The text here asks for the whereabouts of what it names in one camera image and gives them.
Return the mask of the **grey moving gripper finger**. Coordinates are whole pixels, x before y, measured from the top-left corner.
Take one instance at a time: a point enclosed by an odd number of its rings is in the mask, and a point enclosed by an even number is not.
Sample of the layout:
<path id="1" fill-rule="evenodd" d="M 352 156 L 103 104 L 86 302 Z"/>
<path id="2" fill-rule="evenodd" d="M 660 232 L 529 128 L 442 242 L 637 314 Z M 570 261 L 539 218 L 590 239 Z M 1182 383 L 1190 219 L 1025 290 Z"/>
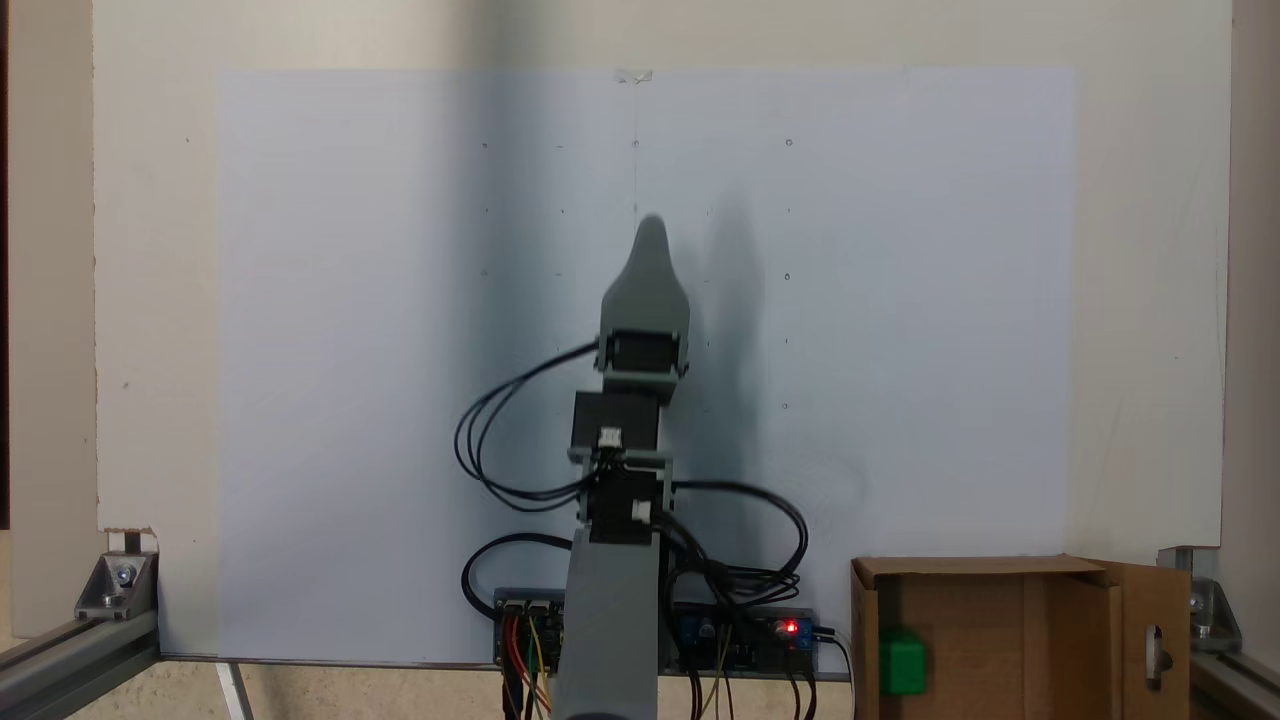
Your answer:
<path id="1" fill-rule="evenodd" d="M 689 334 L 690 302 L 675 273 L 666 223 L 645 215 L 620 274 L 602 300 L 602 337 L 618 332 Z"/>

